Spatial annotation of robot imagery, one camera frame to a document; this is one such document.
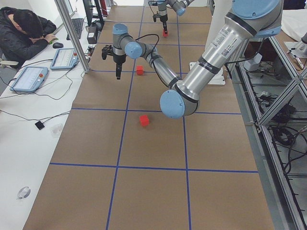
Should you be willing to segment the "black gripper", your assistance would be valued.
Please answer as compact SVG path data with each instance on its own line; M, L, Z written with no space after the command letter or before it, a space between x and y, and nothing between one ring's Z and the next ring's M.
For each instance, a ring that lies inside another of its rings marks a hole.
M116 63L116 78L117 80L120 80L122 72L122 64L126 62L126 54L124 55L113 54L113 60Z
M160 21L163 23L163 30L165 31L165 32L167 32L167 20L168 20L168 15L167 14L165 14L165 15L159 15L159 18L160 18Z

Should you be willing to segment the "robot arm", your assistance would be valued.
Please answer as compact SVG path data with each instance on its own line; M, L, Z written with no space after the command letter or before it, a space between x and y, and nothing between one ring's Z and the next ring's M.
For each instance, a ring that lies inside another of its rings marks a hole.
M112 51L115 57L142 57L148 62L168 88L160 98L161 111L169 118L178 119L198 109L200 92L244 41L280 32L282 13L282 0L232 1L223 27L184 79L176 76L153 45L134 40L125 24L113 26Z
M153 21L156 22L156 19L159 18L163 24L163 32L167 34L167 6L169 5L170 8L175 11L177 16L181 16L193 1L194 0L156 0L155 2L157 3L158 11L153 15Z

